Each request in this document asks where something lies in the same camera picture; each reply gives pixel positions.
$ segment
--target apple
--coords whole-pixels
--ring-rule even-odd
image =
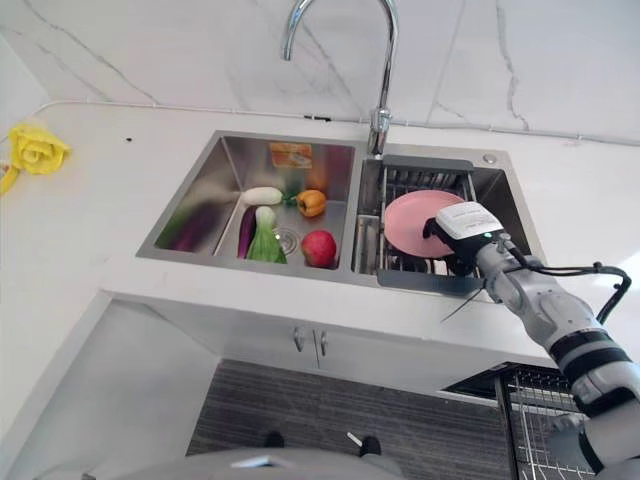
[[[302,253],[312,267],[333,267],[337,249],[336,241],[326,230],[314,230],[302,240]]]

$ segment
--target dark gray floor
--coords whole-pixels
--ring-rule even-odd
[[[376,435],[411,479],[508,479],[497,410],[388,388],[225,360],[187,455],[261,447],[270,430],[287,446],[356,454],[346,436]]]

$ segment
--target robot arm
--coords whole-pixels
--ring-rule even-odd
[[[527,334],[569,380],[578,408],[589,418],[575,428],[572,445],[579,452],[556,454],[581,454],[601,472],[598,478],[640,478],[640,367],[589,306],[540,273],[535,257],[520,255],[499,221],[478,203],[442,209],[425,226],[429,234],[461,261],[477,264],[489,295],[520,317]],[[525,262],[533,268],[523,268]]]

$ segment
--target drying rack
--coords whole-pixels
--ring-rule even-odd
[[[383,159],[377,252],[380,285],[463,295],[482,287],[477,269],[466,278],[456,276],[444,260],[413,257],[394,248],[384,236],[387,205],[407,193],[442,190],[466,201],[476,201],[472,172],[473,165],[466,161],[425,161],[393,155]],[[407,276],[410,272],[430,275]]]
[[[558,415],[575,413],[567,380],[558,372],[517,368],[496,378],[513,480],[590,480],[584,467],[563,465],[551,453],[547,438]]]

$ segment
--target bell pepper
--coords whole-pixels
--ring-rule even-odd
[[[305,217],[315,217],[324,212],[327,206],[327,197],[319,190],[305,190],[296,197],[298,210]]]

